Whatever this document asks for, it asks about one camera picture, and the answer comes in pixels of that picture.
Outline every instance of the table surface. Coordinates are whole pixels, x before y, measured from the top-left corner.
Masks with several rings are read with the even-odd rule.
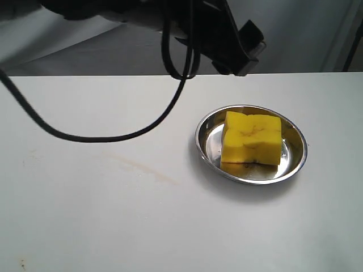
[[[164,110],[166,76],[14,78],[74,134],[132,132]],[[39,129],[0,86],[0,271],[361,271],[363,73],[198,76],[160,127],[82,144]],[[276,185],[217,176],[198,122],[230,104],[273,109],[309,144]]]

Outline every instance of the gray wall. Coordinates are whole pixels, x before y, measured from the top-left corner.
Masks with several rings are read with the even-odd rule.
[[[229,0],[238,27],[252,19],[268,47],[256,73],[332,71],[360,0]],[[12,75],[165,74],[160,34],[121,25],[41,59],[9,67]],[[177,66],[185,47],[172,41]],[[202,59],[200,74],[216,73]]]

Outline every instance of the shallow metal plate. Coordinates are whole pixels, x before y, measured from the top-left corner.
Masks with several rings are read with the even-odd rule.
[[[281,118],[282,152],[278,166],[257,163],[221,163],[222,131],[226,112],[264,114]],[[219,174],[241,183],[271,184],[295,175],[307,158],[307,144],[300,130],[286,117],[262,107],[233,105],[209,113],[199,123],[195,141],[203,160]]]

